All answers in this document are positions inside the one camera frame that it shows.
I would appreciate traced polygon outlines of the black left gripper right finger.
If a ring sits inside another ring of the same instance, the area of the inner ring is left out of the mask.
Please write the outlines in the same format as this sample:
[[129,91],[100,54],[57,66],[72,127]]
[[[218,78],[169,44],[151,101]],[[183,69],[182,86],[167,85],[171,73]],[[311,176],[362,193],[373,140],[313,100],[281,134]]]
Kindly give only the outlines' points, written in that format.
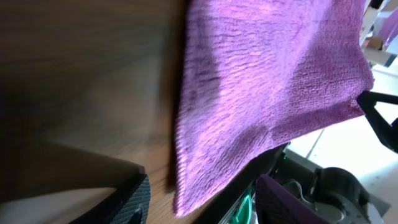
[[259,224],[328,224],[268,175],[257,179],[255,204]]

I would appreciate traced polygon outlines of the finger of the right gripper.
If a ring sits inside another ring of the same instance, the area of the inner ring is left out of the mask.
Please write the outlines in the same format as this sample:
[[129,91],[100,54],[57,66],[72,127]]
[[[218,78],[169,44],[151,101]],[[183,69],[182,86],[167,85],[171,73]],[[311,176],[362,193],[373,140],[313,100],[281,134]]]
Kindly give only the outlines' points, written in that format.
[[357,102],[381,144],[397,153],[397,119],[389,124],[375,109],[377,102],[397,105],[397,96],[364,91]]

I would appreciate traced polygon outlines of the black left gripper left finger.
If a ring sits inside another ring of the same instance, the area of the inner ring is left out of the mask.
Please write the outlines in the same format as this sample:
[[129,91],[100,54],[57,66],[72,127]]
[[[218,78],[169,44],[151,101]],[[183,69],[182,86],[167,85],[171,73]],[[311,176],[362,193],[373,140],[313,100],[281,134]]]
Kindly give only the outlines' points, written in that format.
[[70,224],[146,224],[150,198],[149,176],[139,174]]

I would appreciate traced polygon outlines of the purple cloth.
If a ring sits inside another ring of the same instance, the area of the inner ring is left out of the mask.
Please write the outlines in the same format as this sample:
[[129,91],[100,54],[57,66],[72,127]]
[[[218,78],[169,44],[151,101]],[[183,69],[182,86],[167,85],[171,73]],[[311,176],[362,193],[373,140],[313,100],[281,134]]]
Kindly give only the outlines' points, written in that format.
[[175,129],[174,214],[222,191],[255,157],[363,115],[374,79],[358,0],[196,0]]

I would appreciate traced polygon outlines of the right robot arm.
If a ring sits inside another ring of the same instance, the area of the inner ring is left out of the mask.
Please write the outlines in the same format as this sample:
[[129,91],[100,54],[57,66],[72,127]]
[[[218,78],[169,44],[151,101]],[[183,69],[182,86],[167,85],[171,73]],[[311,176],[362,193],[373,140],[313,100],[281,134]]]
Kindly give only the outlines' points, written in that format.
[[365,92],[364,116],[324,129],[308,159],[281,148],[256,182],[258,223],[383,223],[389,204],[371,193],[380,169],[397,158],[397,97]]

